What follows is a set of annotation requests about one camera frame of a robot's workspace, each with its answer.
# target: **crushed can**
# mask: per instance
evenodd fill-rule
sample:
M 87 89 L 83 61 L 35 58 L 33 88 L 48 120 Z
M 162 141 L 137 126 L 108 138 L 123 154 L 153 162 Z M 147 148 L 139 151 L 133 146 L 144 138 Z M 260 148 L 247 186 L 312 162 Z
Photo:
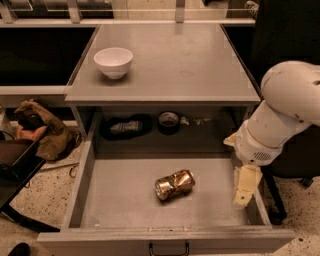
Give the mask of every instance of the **crushed can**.
M 156 180 L 155 188 L 157 196 L 164 201 L 171 197 L 192 190 L 196 184 L 190 170 L 180 170 L 170 176 Z

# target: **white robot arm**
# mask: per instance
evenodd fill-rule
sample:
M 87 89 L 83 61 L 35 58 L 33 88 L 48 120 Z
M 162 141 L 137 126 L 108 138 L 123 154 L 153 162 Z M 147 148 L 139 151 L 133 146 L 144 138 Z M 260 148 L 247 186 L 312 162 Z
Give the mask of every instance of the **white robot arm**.
M 262 177 L 260 166 L 272 163 L 291 137 L 312 124 L 320 126 L 320 66 L 300 61 L 277 64 L 263 77 L 261 91 L 262 103 L 224 141 L 243 164 L 234 199 L 238 206 L 250 201 Z

